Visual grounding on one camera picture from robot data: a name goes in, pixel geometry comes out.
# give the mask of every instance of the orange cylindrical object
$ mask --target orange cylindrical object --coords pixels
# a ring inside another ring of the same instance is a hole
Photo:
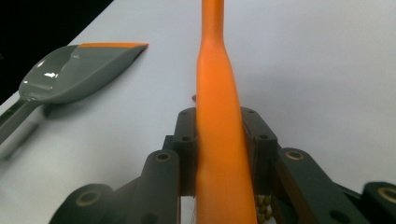
[[[233,69],[223,41],[223,0],[203,0],[197,62],[197,224],[257,223]]]

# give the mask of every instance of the spoon bowl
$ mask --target spoon bowl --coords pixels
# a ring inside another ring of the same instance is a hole
[[[67,104],[103,88],[148,44],[89,43],[58,48],[24,77],[20,99],[0,116],[0,144],[39,106]]]

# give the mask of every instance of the white table surface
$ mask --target white table surface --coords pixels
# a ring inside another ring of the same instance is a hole
[[[225,42],[240,104],[282,147],[310,153],[336,183],[396,183],[396,2],[226,1]],[[148,42],[123,74],[81,101],[39,107],[0,152],[0,223],[48,223],[73,190],[117,189],[194,106],[200,1],[115,0],[70,44]],[[0,107],[18,99],[15,93]],[[193,200],[182,204],[191,222]]]

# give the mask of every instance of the bolt hole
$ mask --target bolt hole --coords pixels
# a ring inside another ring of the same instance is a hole
[[[382,198],[390,201],[391,203],[396,203],[396,189],[379,188],[378,193]]]
[[[98,190],[87,190],[81,193],[76,199],[76,204],[81,207],[89,206],[96,203],[102,196]]]
[[[155,223],[158,222],[158,219],[159,219],[158,216],[156,216],[156,215],[154,215],[154,214],[151,214],[151,213],[148,213],[148,214],[145,214],[145,215],[142,217],[141,223],[142,223],[142,224],[155,224]]]
[[[288,152],[286,152],[286,156],[289,159],[292,159],[292,160],[295,160],[295,161],[300,161],[300,160],[302,160],[304,158],[304,155],[301,154],[298,151],[288,151]]]
[[[342,212],[333,210],[330,212],[330,216],[338,223],[342,223],[342,224],[350,223],[349,217]]]
[[[157,155],[155,159],[157,161],[169,161],[171,159],[171,155],[169,155],[168,153],[161,153]]]

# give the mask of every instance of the black background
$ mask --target black background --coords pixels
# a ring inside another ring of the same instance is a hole
[[[51,51],[66,46],[112,0],[0,0],[0,104]]]

